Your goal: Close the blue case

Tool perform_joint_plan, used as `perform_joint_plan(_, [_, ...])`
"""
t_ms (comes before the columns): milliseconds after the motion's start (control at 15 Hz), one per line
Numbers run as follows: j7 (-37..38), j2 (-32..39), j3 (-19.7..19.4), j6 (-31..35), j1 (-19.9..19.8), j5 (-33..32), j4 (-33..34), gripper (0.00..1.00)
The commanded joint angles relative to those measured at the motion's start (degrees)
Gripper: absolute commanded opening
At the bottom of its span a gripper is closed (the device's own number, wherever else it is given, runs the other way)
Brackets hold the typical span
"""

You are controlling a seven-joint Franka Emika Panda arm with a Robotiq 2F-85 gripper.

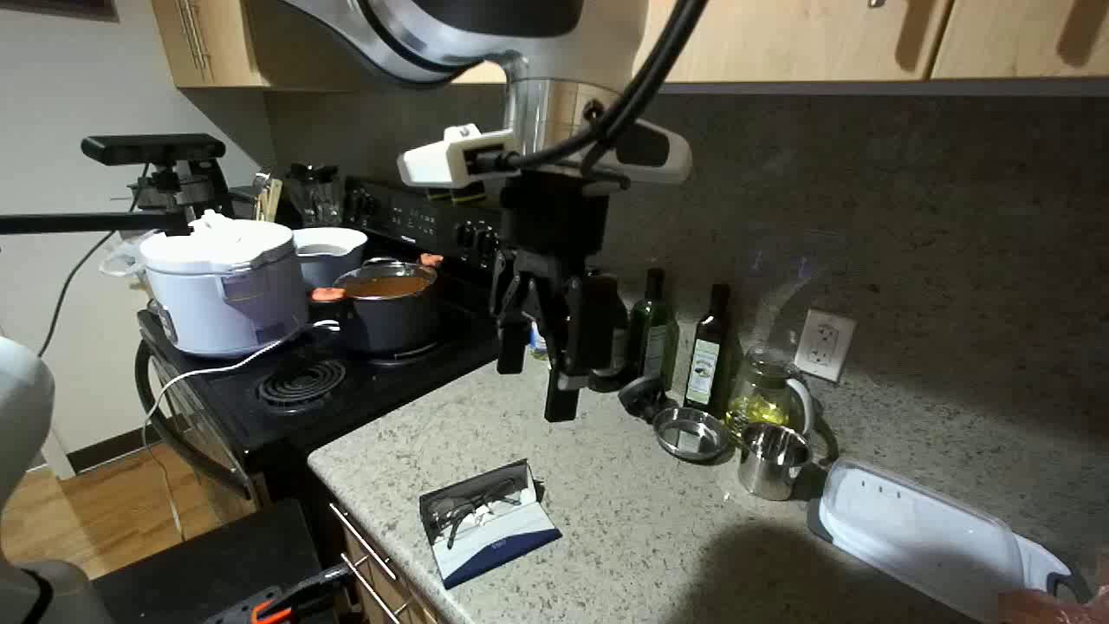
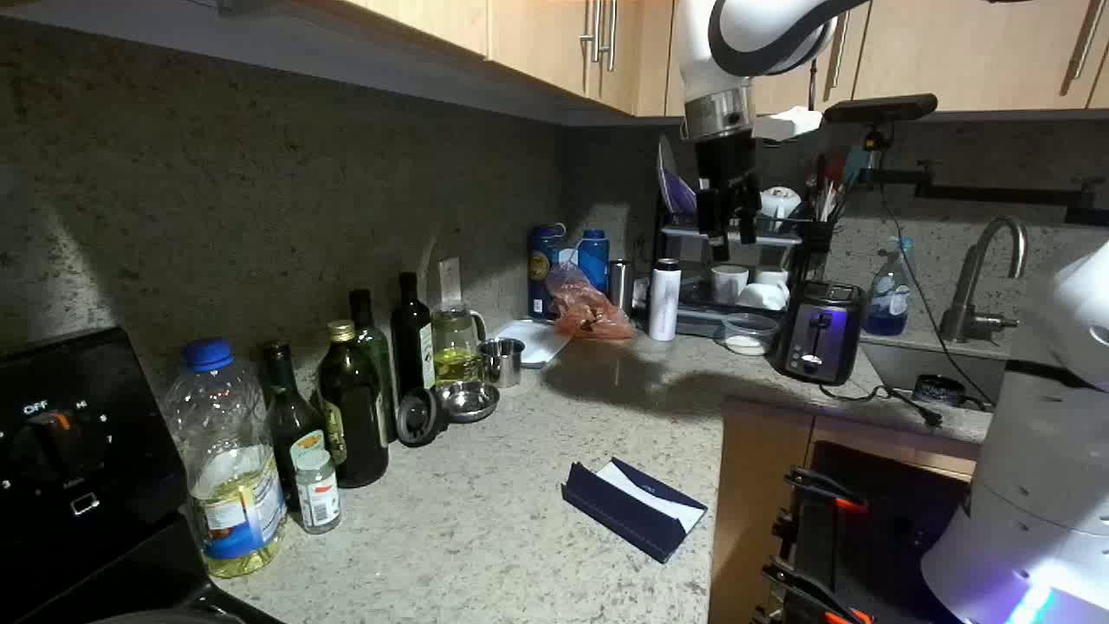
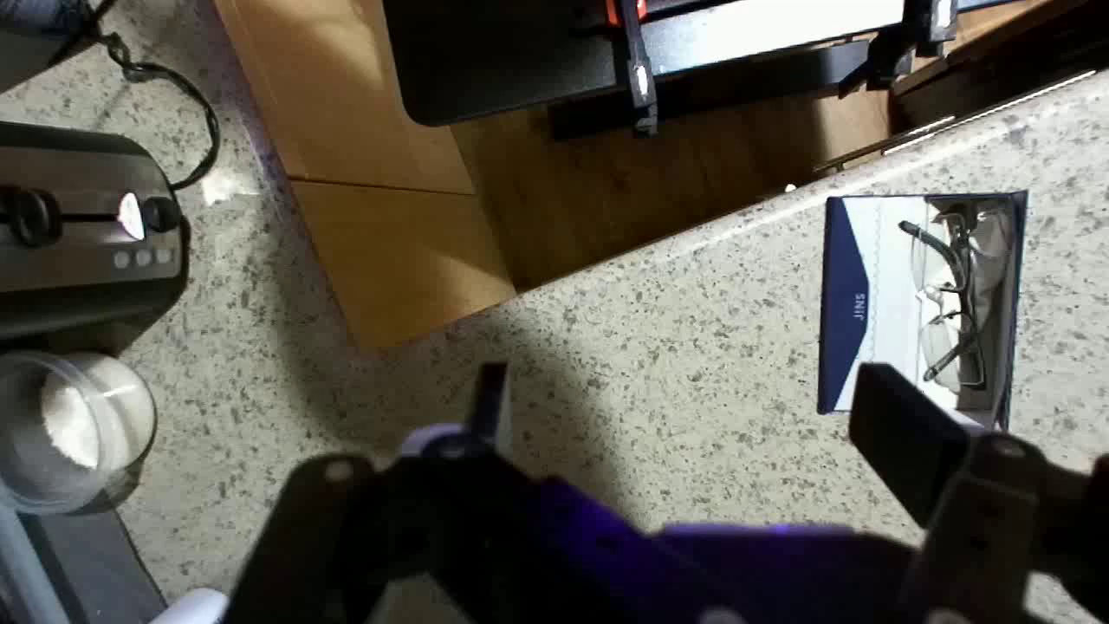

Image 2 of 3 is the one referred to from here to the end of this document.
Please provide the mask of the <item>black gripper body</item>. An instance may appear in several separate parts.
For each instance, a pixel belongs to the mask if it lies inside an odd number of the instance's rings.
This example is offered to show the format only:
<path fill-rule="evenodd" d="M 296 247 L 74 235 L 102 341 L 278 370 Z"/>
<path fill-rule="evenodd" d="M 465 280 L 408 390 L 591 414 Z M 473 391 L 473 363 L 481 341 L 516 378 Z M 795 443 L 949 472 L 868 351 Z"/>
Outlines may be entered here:
<path fill-rule="evenodd" d="M 696 146 L 696 227 L 711 247 L 728 244 L 728 221 L 740 221 L 740 241 L 755 241 L 760 183 L 755 141 L 750 132 L 704 138 Z"/>

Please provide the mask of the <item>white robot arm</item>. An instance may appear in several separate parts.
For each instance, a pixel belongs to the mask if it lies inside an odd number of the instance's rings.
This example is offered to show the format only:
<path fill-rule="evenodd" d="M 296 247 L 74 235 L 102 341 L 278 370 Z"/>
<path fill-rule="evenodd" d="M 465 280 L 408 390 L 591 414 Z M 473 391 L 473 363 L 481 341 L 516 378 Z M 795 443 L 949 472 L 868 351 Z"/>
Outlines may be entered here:
<path fill-rule="evenodd" d="M 864 0 L 677 0 L 696 230 L 755 234 L 747 88 L 806 68 Z M 1109 247 L 1025 292 L 966 499 L 921 555 L 961 624 L 1109 624 Z"/>

